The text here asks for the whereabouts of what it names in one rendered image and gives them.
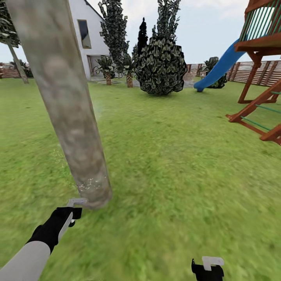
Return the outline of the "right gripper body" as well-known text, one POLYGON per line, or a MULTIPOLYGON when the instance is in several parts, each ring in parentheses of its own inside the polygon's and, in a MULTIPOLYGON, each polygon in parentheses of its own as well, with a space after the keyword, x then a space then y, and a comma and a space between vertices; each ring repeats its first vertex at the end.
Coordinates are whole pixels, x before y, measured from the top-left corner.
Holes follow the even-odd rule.
POLYGON ((211 266, 212 270, 207 271, 204 269, 203 265, 195 264, 194 266, 195 266, 194 271, 196 274, 196 279, 198 281, 206 281, 206 279, 208 278, 212 278, 215 281, 223 281, 220 267, 215 267, 215 265, 212 265, 211 266))

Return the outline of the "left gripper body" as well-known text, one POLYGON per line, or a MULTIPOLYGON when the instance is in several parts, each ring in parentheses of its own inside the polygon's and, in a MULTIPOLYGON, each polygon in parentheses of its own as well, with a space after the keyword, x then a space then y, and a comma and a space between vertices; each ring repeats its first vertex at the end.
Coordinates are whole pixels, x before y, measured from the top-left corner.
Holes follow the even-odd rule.
POLYGON ((80 219, 82 214, 82 208, 74 208, 74 207, 70 207, 70 208, 72 209, 72 213, 73 213, 72 219, 80 219))

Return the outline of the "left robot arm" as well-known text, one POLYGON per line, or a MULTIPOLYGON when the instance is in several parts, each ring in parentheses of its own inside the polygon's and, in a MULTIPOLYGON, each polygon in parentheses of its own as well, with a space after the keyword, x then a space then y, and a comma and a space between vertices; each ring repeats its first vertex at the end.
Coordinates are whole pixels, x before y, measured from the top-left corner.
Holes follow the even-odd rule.
POLYGON ((38 281, 53 247, 61 240, 73 219, 80 219, 87 199, 70 199, 68 206, 59 206, 43 225, 39 225, 22 249, 0 269, 0 281, 38 281), (71 211, 72 209, 72 211, 71 211))

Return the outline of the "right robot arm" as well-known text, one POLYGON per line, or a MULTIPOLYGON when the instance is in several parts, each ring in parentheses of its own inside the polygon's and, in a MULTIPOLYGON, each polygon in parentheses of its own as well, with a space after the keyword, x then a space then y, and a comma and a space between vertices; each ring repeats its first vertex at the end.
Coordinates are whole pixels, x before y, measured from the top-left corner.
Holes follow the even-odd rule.
POLYGON ((203 256, 203 265, 197 265, 192 261, 192 272, 196 274, 198 281, 223 281, 224 271, 221 265, 224 260, 220 257, 203 256))

